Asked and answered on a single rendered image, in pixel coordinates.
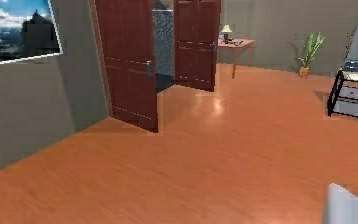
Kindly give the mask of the white rounded chair back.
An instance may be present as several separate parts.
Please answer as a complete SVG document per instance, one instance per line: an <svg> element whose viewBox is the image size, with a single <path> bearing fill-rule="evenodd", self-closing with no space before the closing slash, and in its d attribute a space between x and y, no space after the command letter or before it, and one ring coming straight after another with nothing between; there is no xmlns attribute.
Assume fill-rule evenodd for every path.
<svg viewBox="0 0 358 224"><path fill-rule="evenodd" d="M339 184L329 184L322 224L358 224L358 197Z"/></svg>

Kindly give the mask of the black frame glass stand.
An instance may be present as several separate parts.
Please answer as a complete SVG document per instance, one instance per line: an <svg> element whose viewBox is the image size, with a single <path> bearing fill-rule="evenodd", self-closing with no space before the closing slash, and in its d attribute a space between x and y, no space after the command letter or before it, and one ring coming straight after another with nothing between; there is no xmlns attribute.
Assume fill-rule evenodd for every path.
<svg viewBox="0 0 358 224"><path fill-rule="evenodd" d="M346 61L335 76L327 115L340 114L358 118L358 61Z"/></svg>

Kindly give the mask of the green potted house plant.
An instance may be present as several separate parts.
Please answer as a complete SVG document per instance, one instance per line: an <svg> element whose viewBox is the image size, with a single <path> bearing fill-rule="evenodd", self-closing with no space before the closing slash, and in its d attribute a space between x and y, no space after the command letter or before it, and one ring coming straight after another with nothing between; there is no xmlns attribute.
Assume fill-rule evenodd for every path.
<svg viewBox="0 0 358 224"><path fill-rule="evenodd" d="M325 37L320 33L310 33L306 39L302 39L303 51L302 56L298 57L301 62L299 69L299 77L307 78L310 72L309 65L314 60L314 56L317 53L320 46L324 43Z"/></svg>

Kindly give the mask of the brown wooden side table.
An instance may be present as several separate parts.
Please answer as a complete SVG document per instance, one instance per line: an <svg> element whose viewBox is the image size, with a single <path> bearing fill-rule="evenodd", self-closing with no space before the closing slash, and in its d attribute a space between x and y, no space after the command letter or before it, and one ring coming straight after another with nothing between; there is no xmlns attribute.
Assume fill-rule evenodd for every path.
<svg viewBox="0 0 358 224"><path fill-rule="evenodd" d="M232 44L233 41L243 41L243 43L240 46L234 46ZM231 49L233 51L232 78L235 78L235 76L236 76L237 60L238 60L240 51L245 48L249 49L248 65L251 65L251 59L252 59L254 46L255 46L255 40L250 40L250 39L233 39L232 41L229 41L228 43L225 43L224 41L221 41L221 40L218 41L218 49L219 50Z"/></svg>

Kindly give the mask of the dark red room door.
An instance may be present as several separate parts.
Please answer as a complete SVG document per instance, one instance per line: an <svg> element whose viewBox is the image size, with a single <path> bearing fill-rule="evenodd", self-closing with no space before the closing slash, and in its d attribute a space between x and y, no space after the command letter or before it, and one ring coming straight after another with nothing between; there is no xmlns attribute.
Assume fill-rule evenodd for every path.
<svg viewBox="0 0 358 224"><path fill-rule="evenodd" d="M95 0L95 8L113 117L156 132L152 0Z"/></svg>
<svg viewBox="0 0 358 224"><path fill-rule="evenodd" d="M174 0L174 46L177 85L214 91L221 0Z"/></svg>

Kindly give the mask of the framed sky landscape picture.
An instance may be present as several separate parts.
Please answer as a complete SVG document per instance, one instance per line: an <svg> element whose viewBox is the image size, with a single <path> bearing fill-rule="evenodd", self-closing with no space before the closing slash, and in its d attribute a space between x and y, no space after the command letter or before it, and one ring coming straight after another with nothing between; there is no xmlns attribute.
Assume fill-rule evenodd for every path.
<svg viewBox="0 0 358 224"><path fill-rule="evenodd" d="M0 0L0 64L62 53L51 0Z"/></svg>

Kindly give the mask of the cream shade table lamp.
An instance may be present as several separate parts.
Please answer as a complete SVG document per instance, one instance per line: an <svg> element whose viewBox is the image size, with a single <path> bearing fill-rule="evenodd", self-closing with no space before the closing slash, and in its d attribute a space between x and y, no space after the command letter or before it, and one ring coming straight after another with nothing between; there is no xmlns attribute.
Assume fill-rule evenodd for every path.
<svg viewBox="0 0 358 224"><path fill-rule="evenodd" d="M231 28L229 25L224 25L221 33L223 34L223 39L225 43L229 42L229 34L232 32Z"/></svg>

